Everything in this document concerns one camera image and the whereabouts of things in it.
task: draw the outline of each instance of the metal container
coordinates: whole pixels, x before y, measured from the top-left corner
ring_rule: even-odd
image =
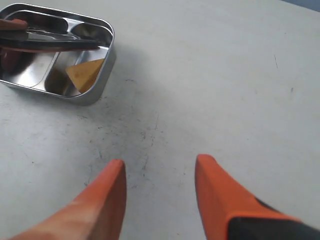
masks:
[[[56,53],[23,53],[15,73],[0,70],[0,82],[8,87],[54,96],[78,105],[96,102],[104,91],[116,60],[115,32],[106,21],[67,11],[16,3],[0,11],[5,20],[22,19],[46,29],[64,30],[81,37],[91,37],[101,45],[98,50]],[[93,86],[80,93],[69,79],[66,67],[104,59]]]

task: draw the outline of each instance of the sponge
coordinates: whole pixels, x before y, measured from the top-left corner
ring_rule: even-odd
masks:
[[[65,69],[75,88],[80,93],[88,91],[95,83],[104,59],[87,61]]]

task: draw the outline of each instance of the table surface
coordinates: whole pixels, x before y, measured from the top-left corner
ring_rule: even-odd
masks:
[[[121,239],[204,239],[199,153],[320,227],[320,13],[279,0],[26,2],[109,21],[117,61],[87,107],[0,85],[1,237],[48,217],[121,158]]]

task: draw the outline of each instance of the divided lunch tray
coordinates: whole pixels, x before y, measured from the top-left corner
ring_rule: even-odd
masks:
[[[0,83],[8,87],[51,95],[66,101],[90,105],[102,95],[116,61],[115,32],[106,21],[67,11],[16,3],[0,11],[0,19],[21,19],[29,24],[53,31],[68,31],[80,37],[99,41],[98,50],[66,52],[24,52],[14,73],[0,69]],[[88,61],[104,59],[93,86],[80,93],[65,69]]]

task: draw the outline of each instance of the white table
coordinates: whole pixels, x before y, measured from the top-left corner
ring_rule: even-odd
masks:
[[[26,2],[109,21],[117,61],[88,107],[0,85],[1,237],[48,217],[122,158],[121,239],[204,239],[198,153],[320,227],[320,13],[279,0]]]

